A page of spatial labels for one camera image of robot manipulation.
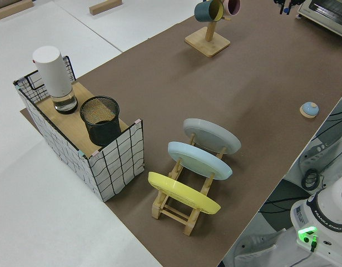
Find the pink mug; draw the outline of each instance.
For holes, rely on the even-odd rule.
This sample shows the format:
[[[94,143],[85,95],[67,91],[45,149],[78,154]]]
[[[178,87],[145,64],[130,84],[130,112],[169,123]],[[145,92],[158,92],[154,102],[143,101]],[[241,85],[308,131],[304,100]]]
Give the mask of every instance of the pink mug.
[[[240,0],[224,0],[224,11],[227,15],[235,16],[240,10]]]

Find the plate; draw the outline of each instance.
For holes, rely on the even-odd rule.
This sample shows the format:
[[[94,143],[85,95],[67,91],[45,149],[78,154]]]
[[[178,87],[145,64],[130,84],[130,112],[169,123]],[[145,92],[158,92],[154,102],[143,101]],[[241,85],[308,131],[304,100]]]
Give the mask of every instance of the plate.
[[[234,154],[241,147],[241,142],[235,135],[223,127],[199,118],[188,118],[183,122],[183,129],[190,138],[195,134],[195,143],[210,151],[224,154]]]
[[[216,214],[220,210],[220,205],[209,197],[167,176],[149,172],[148,182],[154,188],[193,209],[199,209],[207,214]]]
[[[180,164],[187,169],[210,177],[215,174],[215,180],[226,180],[232,175],[232,169],[216,156],[185,143],[168,143],[168,153],[175,160],[181,159]]]

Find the black mesh pencil holder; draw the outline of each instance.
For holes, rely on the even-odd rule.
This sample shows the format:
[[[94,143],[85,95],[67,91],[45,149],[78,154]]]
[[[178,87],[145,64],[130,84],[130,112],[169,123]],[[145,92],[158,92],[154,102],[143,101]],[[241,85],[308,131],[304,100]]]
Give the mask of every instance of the black mesh pencil holder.
[[[107,96],[95,96],[83,103],[80,110],[90,140],[97,146],[107,146],[121,134],[119,105]]]

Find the brown table mat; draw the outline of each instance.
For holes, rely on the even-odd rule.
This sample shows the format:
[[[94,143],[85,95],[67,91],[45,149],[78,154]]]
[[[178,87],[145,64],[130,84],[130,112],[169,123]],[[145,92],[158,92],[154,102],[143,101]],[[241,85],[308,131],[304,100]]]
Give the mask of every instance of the brown table mat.
[[[78,79],[94,95],[113,97],[125,123],[143,119],[146,170],[106,204],[166,267],[216,266],[342,95],[341,37],[296,19],[295,8],[286,16],[272,1],[241,3],[231,22],[217,24],[231,44],[214,58],[184,42],[206,26],[192,17]],[[299,112],[307,101],[320,108],[315,119]],[[167,144],[187,142],[189,117],[242,143],[223,157],[234,174],[208,194],[221,210],[201,214],[190,237],[182,224],[151,217],[157,191],[147,182],[149,171],[171,171]],[[187,170],[179,180],[198,190],[204,181]]]

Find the green light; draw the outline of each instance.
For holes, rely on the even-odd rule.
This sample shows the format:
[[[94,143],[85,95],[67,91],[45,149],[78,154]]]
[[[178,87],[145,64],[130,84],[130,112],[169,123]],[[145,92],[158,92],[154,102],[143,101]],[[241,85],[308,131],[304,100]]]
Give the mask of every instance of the green light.
[[[315,233],[316,231],[317,231],[317,228],[315,226],[310,226],[310,227],[299,230],[298,231],[298,237],[300,240],[305,242],[304,237],[306,237],[307,234],[311,235],[311,234]]]

